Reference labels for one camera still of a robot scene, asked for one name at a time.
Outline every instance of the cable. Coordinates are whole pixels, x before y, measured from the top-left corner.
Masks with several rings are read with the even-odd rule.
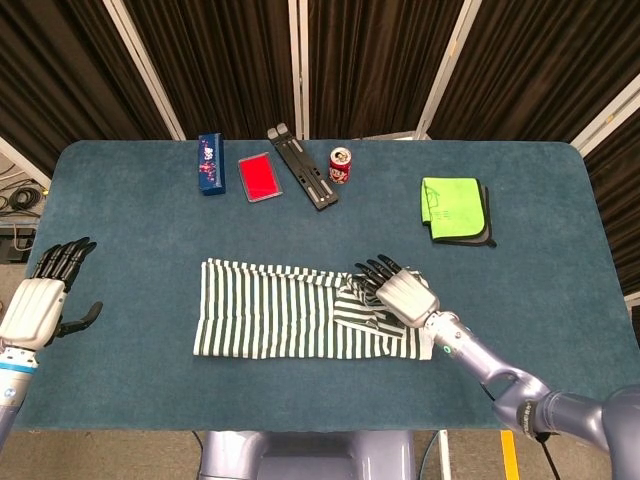
[[[495,402],[496,398],[493,395],[491,395],[491,392],[489,391],[489,389],[487,387],[485,387],[484,383],[481,383],[480,386],[484,390],[484,393],[486,393],[487,396],[491,399],[491,401]]]
[[[196,432],[195,430],[191,430],[191,433],[193,433],[193,436],[196,437],[198,445],[200,445],[200,463],[198,464],[198,472],[196,473],[196,480],[200,480],[200,470],[202,469],[202,455],[204,453],[204,447],[202,445],[202,440],[200,440],[198,432]]]
[[[33,187],[20,187],[9,197],[9,206],[16,211],[30,210],[42,200],[42,193]]]
[[[33,221],[33,222],[0,222],[0,227],[11,227],[11,225],[17,225],[19,227],[25,227],[25,226],[30,226],[30,227],[37,227],[39,225],[39,223],[37,221]]]
[[[433,447],[433,444],[436,442],[436,438],[438,438],[438,435],[440,435],[440,430],[433,434],[433,437],[431,437],[431,440],[429,440],[429,443],[427,444],[427,448],[425,448],[424,450],[424,455],[422,456],[422,464],[420,465],[420,471],[418,472],[418,480],[422,480],[422,477],[424,476],[425,468],[427,466],[427,459],[429,458],[429,452],[431,451],[431,447]]]
[[[11,175],[7,175],[6,177],[0,178],[0,182],[3,180],[9,180],[10,178],[17,177],[18,175],[22,175],[24,172],[12,173]]]
[[[18,248],[18,229],[16,228],[16,224],[13,224],[13,248],[15,248],[19,252],[28,252],[33,248],[33,246],[28,248]]]
[[[40,215],[37,213],[29,211],[31,208],[35,207],[40,200],[42,200],[42,193],[40,190],[27,186],[33,183],[34,182],[32,180],[18,180],[17,182],[13,182],[0,188],[0,192],[15,189],[15,191],[9,195],[9,198],[0,196],[0,199],[4,200],[4,204],[2,205],[2,208],[0,208],[0,218],[18,216],[40,218]],[[10,207],[11,210],[6,211],[5,208],[7,207]]]
[[[555,480],[561,480],[560,479],[560,474],[558,473],[558,469],[556,468],[556,464],[553,463],[553,458],[551,458],[551,453],[549,452],[549,449],[547,448],[547,444],[546,439],[545,440],[540,440],[537,439],[538,442],[540,443],[540,445],[542,445],[542,450],[544,451],[544,456],[547,457],[547,462],[549,462],[549,466],[551,467],[551,471],[553,472],[553,477],[555,478]]]
[[[5,185],[4,187],[0,188],[0,192],[4,192],[5,190],[12,190],[14,188],[24,187],[26,185],[37,185],[37,182],[34,182],[29,178],[18,180],[16,182],[10,183],[9,185]]]
[[[3,170],[2,172],[0,172],[0,175],[4,175],[5,173],[9,173],[11,170],[13,170],[16,167],[15,163],[12,163],[11,166],[9,168],[7,168],[6,170]]]

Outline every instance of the green and white striped fabric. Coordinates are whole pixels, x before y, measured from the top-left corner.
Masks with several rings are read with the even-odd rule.
[[[209,259],[194,355],[429,360],[433,339],[364,294],[354,276]]]

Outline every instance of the dark curtain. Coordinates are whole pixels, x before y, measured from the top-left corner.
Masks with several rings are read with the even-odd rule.
[[[636,332],[636,340],[640,347],[640,307],[631,309],[631,325],[633,325],[633,331]]]
[[[570,142],[638,73],[638,2],[485,1],[429,134]]]
[[[102,1],[0,3],[0,134],[45,173],[79,139],[169,138]]]
[[[312,138],[415,130],[461,0],[310,0]]]
[[[187,138],[295,130],[287,0],[127,0]]]
[[[640,290],[640,110],[585,162],[622,291]]]

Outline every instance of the white pole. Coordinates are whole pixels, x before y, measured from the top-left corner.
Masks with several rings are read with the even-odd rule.
[[[408,132],[385,133],[384,135],[364,137],[362,140],[413,140],[413,136],[415,135],[415,133],[416,132],[413,130],[410,130]]]
[[[24,171],[24,173],[33,178],[44,188],[51,187],[51,178],[43,173],[42,170],[36,167],[27,157],[22,155],[13,147],[13,145],[2,137],[0,137],[0,155],[6,157],[10,162],[15,164],[16,167]]]
[[[127,47],[133,63],[137,67],[138,72],[140,72],[140,76],[147,86],[153,102],[158,108],[160,116],[169,130],[171,138],[174,140],[186,140],[182,126],[180,125],[178,117],[171,106],[171,102],[169,101],[169,97],[167,96],[162,82],[160,81],[160,77],[158,77],[156,69],[154,68],[153,63],[151,63],[147,49],[142,43],[142,39],[140,38],[140,35],[138,35],[138,31],[129,16],[127,7],[125,7],[122,0],[103,0],[103,3],[111,16],[111,20],[113,20],[122,41]]]
[[[638,108],[640,108],[640,74],[596,115],[596,118],[578,134],[571,145],[586,157]]]
[[[433,85],[431,85],[429,97],[427,97],[427,102],[424,105],[420,121],[416,127],[416,140],[424,140],[427,138],[427,130],[436,116],[436,110],[442,101],[444,91],[449,84],[449,80],[453,74],[453,69],[455,68],[456,63],[458,63],[460,52],[467,41],[469,31],[471,30],[473,21],[476,19],[476,15],[481,4],[482,0],[465,0],[462,4],[462,8],[458,14],[458,20],[451,32],[447,49],[444,52],[442,61],[440,62],[436,78],[433,81]]]
[[[302,131],[303,138],[310,137],[309,124],[309,4],[300,0],[300,72],[302,78]]]
[[[631,309],[640,306],[640,291],[625,295],[624,303],[627,304],[627,311],[629,312],[629,317],[631,317]]]
[[[289,0],[289,37],[291,38],[291,77],[293,109],[296,115],[296,138],[302,140],[302,76],[300,73],[300,40],[298,35],[298,0]]]
[[[440,446],[440,474],[442,480],[451,480],[451,459],[449,456],[449,432],[440,430],[438,435]]]

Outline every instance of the blue felt tablecloth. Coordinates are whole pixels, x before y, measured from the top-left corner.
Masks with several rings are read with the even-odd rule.
[[[30,266],[54,243],[98,242],[65,305],[104,302],[39,356],[23,428],[352,430],[493,427],[442,352],[383,358],[194,357],[208,257],[353,271],[384,252],[420,269],[485,343],[553,387],[602,398],[640,381],[640,355],[580,155],[560,143],[311,141],[353,152],[340,201],[316,212],[267,141],[225,142],[227,193],[204,197],[197,142],[84,141],[56,168]],[[238,159],[268,151],[284,195],[250,204]],[[498,248],[434,245],[424,176],[477,177]]]

